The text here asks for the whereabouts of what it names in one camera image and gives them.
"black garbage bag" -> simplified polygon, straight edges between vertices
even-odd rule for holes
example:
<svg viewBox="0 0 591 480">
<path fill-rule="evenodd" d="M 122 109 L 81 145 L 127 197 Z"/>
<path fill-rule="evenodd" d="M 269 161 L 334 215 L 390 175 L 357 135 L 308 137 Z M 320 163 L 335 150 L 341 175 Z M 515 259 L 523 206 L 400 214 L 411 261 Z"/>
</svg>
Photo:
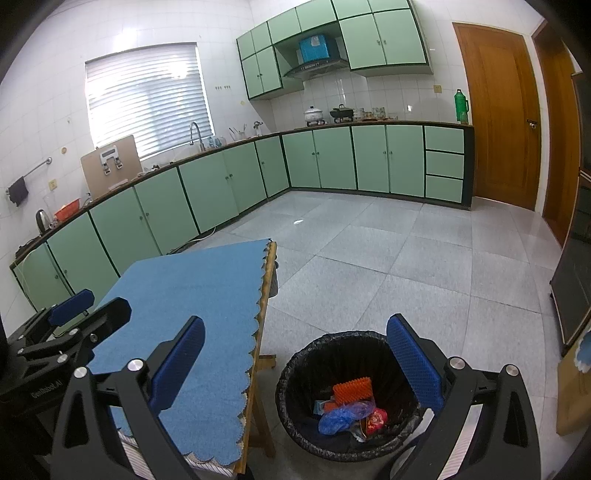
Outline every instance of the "black garbage bag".
<svg viewBox="0 0 591 480">
<path fill-rule="evenodd" d="M 314 401 L 328 400 L 332 386 L 370 377 L 376 406 L 388 421 L 362 443 L 348 431 L 323 435 Z M 279 418 L 304 450 L 337 462 L 360 462 L 398 449 L 421 422 L 424 409 L 408 383 L 386 337 L 376 332 L 328 333 L 296 353 L 281 373 L 275 390 Z"/>
</svg>

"red wrapper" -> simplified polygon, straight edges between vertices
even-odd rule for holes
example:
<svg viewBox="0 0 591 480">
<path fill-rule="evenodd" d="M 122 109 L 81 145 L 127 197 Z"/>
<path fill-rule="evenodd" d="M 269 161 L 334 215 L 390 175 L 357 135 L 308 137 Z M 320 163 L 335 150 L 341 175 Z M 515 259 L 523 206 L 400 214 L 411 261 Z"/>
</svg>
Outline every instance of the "red wrapper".
<svg viewBox="0 0 591 480">
<path fill-rule="evenodd" d="M 388 421 L 388 414 L 381 408 L 376 408 L 374 412 L 367 417 L 365 422 L 365 434 L 369 437 L 379 431 Z"/>
</svg>

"blue box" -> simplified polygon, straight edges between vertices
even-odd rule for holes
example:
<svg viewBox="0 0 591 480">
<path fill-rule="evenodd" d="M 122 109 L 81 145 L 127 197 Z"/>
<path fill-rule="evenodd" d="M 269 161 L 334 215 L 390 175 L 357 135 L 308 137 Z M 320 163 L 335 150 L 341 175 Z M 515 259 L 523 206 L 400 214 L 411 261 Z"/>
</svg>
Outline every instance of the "blue box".
<svg viewBox="0 0 591 480">
<path fill-rule="evenodd" d="M 301 57 L 304 63 L 329 58 L 329 45 L 324 35 L 314 35 L 300 41 Z"/>
</svg>

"window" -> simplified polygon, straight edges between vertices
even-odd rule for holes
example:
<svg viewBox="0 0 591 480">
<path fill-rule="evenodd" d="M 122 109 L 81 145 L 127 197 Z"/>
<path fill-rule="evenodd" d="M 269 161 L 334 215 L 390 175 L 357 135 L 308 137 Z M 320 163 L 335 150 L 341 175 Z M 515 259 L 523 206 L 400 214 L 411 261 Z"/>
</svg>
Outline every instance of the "window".
<svg viewBox="0 0 591 480">
<path fill-rule="evenodd" d="M 213 126 L 195 43 L 136 48 L 86 62 L 90 133 L 96 147 L 133 135 L 139 157 L 189 141 Z"/>
</svg>

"blue plastic bag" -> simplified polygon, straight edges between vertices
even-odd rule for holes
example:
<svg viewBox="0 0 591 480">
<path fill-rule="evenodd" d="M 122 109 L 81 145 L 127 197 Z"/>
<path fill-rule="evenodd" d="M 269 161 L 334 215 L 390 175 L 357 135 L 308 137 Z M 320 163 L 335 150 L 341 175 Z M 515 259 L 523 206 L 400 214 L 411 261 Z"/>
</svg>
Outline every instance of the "blue plastic bag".
<svg viewBox="0 0 591 480">
<path fill-rule="evenodd" d="M 318 422 L 318 431 L 322 435 L 334 435 L 347 430 L 355 420 L 371 415 L 375 410 L 373 401 L 356 401 L 336 408 L 322 415 Z"/>
</svg>

